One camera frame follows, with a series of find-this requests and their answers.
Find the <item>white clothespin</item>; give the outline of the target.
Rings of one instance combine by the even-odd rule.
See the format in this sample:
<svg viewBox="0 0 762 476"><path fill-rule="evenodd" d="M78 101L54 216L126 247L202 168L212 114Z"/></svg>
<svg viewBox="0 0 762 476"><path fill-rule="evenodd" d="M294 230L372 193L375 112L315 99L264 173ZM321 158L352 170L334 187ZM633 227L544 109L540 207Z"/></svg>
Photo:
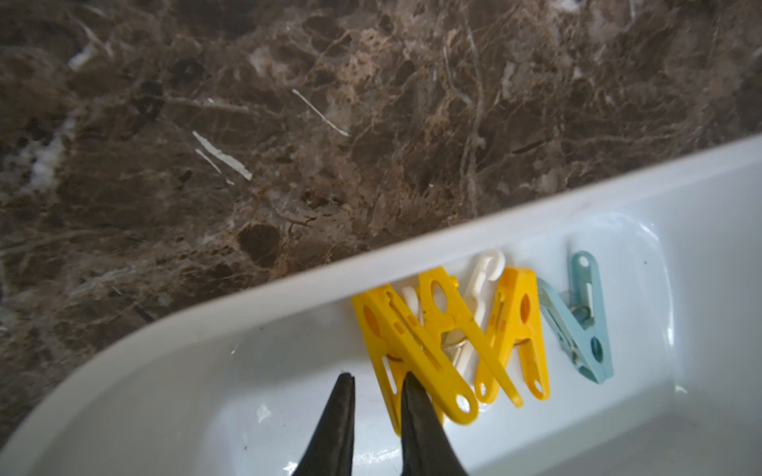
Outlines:
<svg viewBox="0 0 762 476"><path fill-rule="evenodd" d="M490 250L482 253L477 258L471 271L470 279L462 299L480 328L483 327L487 310L485 297L483 296L484 289L488 283L494 283L499 279L505 264L506 258L501 251ZM400 289L400 294L410 311L418 317L420 323L424 323L418 290L411 286L406 286ZM454 368L458 370L458 373L464 377L464 380L470 386L473 386L475 370L472 359L476 353L464 333L457 329L448 331L440 337L440 341L442 351L448 355Z"/></svg>

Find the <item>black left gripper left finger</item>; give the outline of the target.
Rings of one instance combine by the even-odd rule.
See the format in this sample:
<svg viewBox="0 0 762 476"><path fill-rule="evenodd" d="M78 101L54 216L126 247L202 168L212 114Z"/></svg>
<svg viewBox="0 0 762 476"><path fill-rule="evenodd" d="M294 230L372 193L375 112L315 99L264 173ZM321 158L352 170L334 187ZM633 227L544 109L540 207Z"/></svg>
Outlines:
<svg viewBox="0 0 762 476"><path fill-rule="evenodd" d="M353 466L354 415L355 380L344 372L337 378L310 443L292 475L349 476Z"/></svg>

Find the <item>light blue clothespin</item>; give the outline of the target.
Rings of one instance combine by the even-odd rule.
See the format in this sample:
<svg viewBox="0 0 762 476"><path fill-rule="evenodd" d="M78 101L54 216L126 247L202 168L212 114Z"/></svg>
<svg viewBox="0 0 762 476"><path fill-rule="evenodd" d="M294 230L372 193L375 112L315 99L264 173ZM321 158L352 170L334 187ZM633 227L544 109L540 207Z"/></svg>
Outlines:
<svg viewBox="0 0 762 476"><path fill-rule="evenodd" d="M614 370L599 266L593 254L579 251L571 255L568 269L567 299L539 279L541 311L577 371L602 384Z"/></svg>

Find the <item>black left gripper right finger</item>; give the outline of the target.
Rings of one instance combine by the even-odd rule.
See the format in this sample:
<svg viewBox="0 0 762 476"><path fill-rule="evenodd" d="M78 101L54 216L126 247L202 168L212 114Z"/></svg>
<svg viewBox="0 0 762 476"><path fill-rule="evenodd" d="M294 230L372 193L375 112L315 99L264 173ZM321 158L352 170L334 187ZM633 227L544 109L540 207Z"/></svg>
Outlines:
<svg viewBox="0 0 762 476"><path fill-rule="evenodd" d="M426 390L411 372L403 383L401 404L402 475L466 475Z"/></svg>

